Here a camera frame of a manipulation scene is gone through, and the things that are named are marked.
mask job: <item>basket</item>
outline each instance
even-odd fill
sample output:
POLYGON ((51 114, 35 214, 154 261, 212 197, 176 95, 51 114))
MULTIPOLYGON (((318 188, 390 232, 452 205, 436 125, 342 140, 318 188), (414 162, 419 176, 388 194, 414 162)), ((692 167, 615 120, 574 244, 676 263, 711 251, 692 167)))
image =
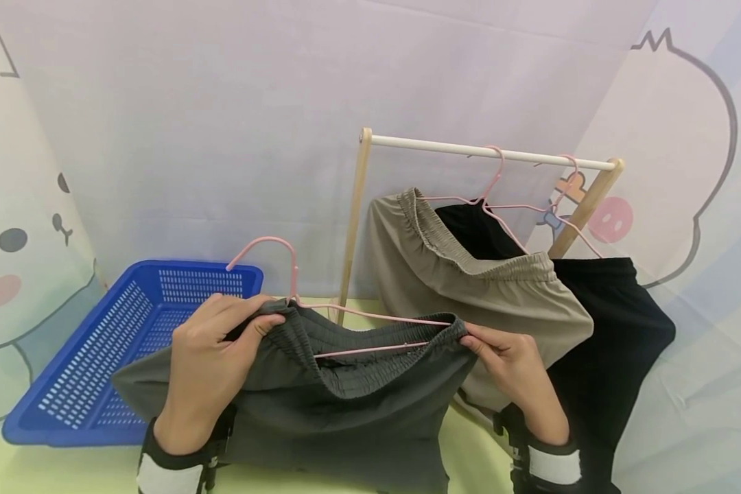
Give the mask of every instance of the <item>basket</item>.
POLYGON ((261 291, 252 266, 141 261, 128 268, 47 365, 3 423, 12 444, 141 444, 146 424, 110 384, 112 374, 171 344, 173 329, 214 292, 261 291))

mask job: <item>hanger hook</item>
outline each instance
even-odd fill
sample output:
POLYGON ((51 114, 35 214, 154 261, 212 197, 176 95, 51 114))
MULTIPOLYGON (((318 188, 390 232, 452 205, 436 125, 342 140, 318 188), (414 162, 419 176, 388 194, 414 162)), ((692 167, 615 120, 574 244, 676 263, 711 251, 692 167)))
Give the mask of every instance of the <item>hanger hook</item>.
POLYGON ((249 244, 245 246, 244 249, 242 249, 239 254, 236 254, 236 257, 233 258, 232 261, 228 263, 227 266, 225 266, 226 271, 230 271, 233 269, 234 266, 236 266, 236 263, 239 262, 239 260, 244 257, 244 255, 250 251, 251 248, 254 248, 256 244, 260 244, 261 242, 276 242, 278 244, 283 244, 286 249, 288 249, 288 252, 291 253, 291 288, 288 292, 288 301, 296 301, 299 302, 299 295, 296 290, 296 276, 299 272, 299 267, 296 265, 296 250, 294 250, 294 246, 289 244, 286 240, 281 239, 277 236, 259 236, 255 240, 252 240, 249 244))
POLYGON ((499 180, 499 177, 502 176, 502 168, 505 166, 505 155, 502 154, 502 150, 500 148, 498 148, 495 145, 487 145, 485 147, 489 148, 490 150, 495 150, 497 154, 499 154, 499 168, 497 168, 497 172, 495 173, 494 178, 491 179, 491 183, 489 183, 489 185, 486 187, 485 191, 483 192, 483 196, 480 196, 478 198, 478 202, 486 201, 486 198, 491 193, 491 189, 494 188, 495 184, 499 180))
POLYGON ((574 166, 574 172, 570 174, 570 177, 568 178, 568 184, 567 184, 567 186, 563 188, 563 191, 560 192, 559 196, 557 196, 557 199, 554 199, 554 202, 552 203, 552 206, 551 206, 553 213, 556 213, 557 212, 557 206, 558 206, 558 204, 566 196, 566 194, 568 193, 569 189, 574 186, 574 180, 577 180, 577 178, 579 178, 579 165, 576 162, 576 159, 572 155, 569 155, 569 154, 562 154, 562 155, 559 155, 559 156, 562 156, 563 158, 567 158, 570 162, 572 162, 572 165, 574 166))

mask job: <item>pink hanger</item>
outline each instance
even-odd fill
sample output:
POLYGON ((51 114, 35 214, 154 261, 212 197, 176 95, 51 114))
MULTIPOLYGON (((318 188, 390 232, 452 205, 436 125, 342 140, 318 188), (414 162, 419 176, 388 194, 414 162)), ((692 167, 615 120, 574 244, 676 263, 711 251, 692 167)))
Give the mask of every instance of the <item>pink hanger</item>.
MULTIPOLYGON (((255 240, 252 240, 252 242, 247 244, 247 246, 245 246, 245 248, 242 249, 242 251, 239 252, 239 254, 237 254, 236 257, 231 262, 229 262, 229 264, 225 267, 225 270, 227 271, 232 270, 233 266, 236 266, 236 263, 239 262, 239 260, 255 244, 260 244, 261 242, 277 242, 278 244, 283 244, 285 248, 288 249, 288 251, 291 253, 291 287, 288 292, 288 297, 286 297, 286 301, 288 302, 292 300, 296 301, 299 307, 306 308, 306 309, 317 309, 317 308, 336 309, 338 311, 344 311, 344 312, 350 312, 352 314, 357 314, 357 316, 365 316, 365 317, 377 318, 377 319, 386 319, 387 321, 413 322, 415 324, 433 324, 434 326, 449 326, 448 322, 422 321, 421 319, 381 316, 381 314, 370 314, 368 312, 355 311, 353 309, 349 309, 343 306, 334 305, 333 303, 317 303, 317 305, 305 305, 304 303, 302 303, 302 301, 299 300, 299 294, 296 289, 296 277, 299 272, 299 266, 296 265, 296 251, 294 250, 293 245, 289 244, 286 240, 283 240, 280 237, 261 236, 261 237, 256 238, 255 240)), ((378 346, 378 347, 369 348, 369 349, 345 350, 343 352, 322 353, 320 355, 315 355, 315 358, 318 359, 318 358, 324 358, 324 357, 336 357, 337 355, 351 355, 354 353, 377 352, 380 350, 407 349, 407 348, 412 348, 416 346, 423 346, 425 344, 428 344, 428 342, 394 344, 392 346, 378 346)))
POLYGON ((495 183, 499 180, 499 177, 502 176, 502 168, 505 166, 505 156, 502 154, 502 150, 495 145, 487 145, 486 147, 489 148, 490 150, 495 150, 497 153, 499 153, 499 168, 497 168, 497 172, 495 173, 494 177, 491 179, 491 182, 489 183, 489 185, 486 186, 485 191, 479 198, 470 200, 470 199, 460 198, 458 196, 442 196, 442 197, 436 197, 436 198, 421 198, 421 199, 423 199, 423 201, 443 201, 445 199, 452 199, 456 201, 461 201, 465 204, 470 204, 470 206, 475 206, 475 204, 483 201, 484 203, 483 212, 489 215, 490 217, 494 218, 495 220, 497 220, 497 222, 499 222, 499 224, 502 225, 502 228, 505 230, 505 233, 507 233, 508 236, 510 236, 510 238, 516 243, 516 245, 518 245, 518 248, 520 248, 525 254, 530 254, 530 252, 528 252, 527 249, 525 249, 524 246, 521 245, 521 242, 518 241, 518 239, 516 238, 516 235, 514 235, 513 233, 513 230, 511 230, 510 227, 508 227, 508 224, 505 223, 505 220, 500 218, 498 215, 492 213, 490 210, 486 209, 485 207, 486 198, 489 196, 491 189, 494 188, 495 183))
POLYGON ((568 192, 568 189, 572 188, 572 186, 574 185, 575 178, 579 177, 579 165, 577 165, 577 162, 574 159, 574 157, 573 156, 570 156, 570 155, 567 155, 567 154, 562 154, 560 156, 562 156, 564 158, 568 158, 570 160, 570 162, 573 163, 573 165, 574 165, 574 173, 572 173, 572 175, 568 178, 568 186, 563 188, 562 192, 560 192, 559 196, 557 196, 557 199, 554 199, 554 202, 552 203, 552 206, 550 206, 550 207, 548 207, 546 209, 541 209, 541 208, 536 208, 534 206, 530 206, 529 204, 510 204, 510 206, 489 206, 489 204, 484 204, 484 209, 485 208, 490 208, 490 209, 525 208, 525 209, 532 209, 532 211, 538 211, 538 212, 541 212, 541 213, 552 213, 552 214, 554 214, 554 217, 555 218, 557 218, 558 220, 560 220, 560 222, 562 222, 563 224, 568 225, 570 228, 573 228, 579 234, 580 238, 582 238, 582 240, 585 241, 585 244, 587 244, 587 246, 590 248, 590 250, 593 251, 593 253, 595 255, 599 256, 599 258, 601 258, 601 259, 604 259, 604 256, 601 255, 601 253, 598 250, 596 250, 592 244, 590 244, 590 242, 587 239, 587 237, 585 237, 584 234, 582 233, 582 230, 580 230, 579 228, 577 228, 575 224, 573 224, 571 222, 568 222, 568 220, 565 220, 565 219, 559 217, 559 215, 557 214, 557 206, 559 205, 560 201, 562 201, 562 199, 566 196, 566 194, 568 192))

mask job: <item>beige pants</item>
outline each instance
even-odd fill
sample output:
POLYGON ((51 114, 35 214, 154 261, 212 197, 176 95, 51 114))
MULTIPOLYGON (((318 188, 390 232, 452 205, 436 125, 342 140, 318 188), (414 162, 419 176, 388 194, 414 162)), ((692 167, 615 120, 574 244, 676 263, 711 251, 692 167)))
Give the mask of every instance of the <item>beige pants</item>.
MULTIPOLYGON (((464 321, 527 333, 550 366, 593 333, 593 319, 557 279, 545 252, 504 261, 473 258, 418 189, 370 203, 370 256, 390 314, 453 312, 464 321)), ((510 404, 478 361, 457 402, 483 417, 510 404)))

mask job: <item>dark gray pants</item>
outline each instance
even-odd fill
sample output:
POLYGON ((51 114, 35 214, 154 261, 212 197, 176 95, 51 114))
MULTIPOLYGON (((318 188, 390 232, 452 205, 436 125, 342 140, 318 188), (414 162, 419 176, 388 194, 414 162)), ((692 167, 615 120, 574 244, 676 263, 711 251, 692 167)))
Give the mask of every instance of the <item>dark gray pants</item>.
MULTIPOLYGON (((463 321, 439 313, 422 319, 448 327, 401 323, 358 332, 285 301, 265 303, 256 316, 271 313, 286 322, 263 339, 234 399, 234 433, 220 461, 306 470, 389 493, 447 493, 439 428, 475 364, 458 342, 466 334, 463 321), (408 351, 313 357, 426 341, 408 351)), ((164 405, 170 357, 165 349, 113 376, 121 397, 145 420, 164 405)))

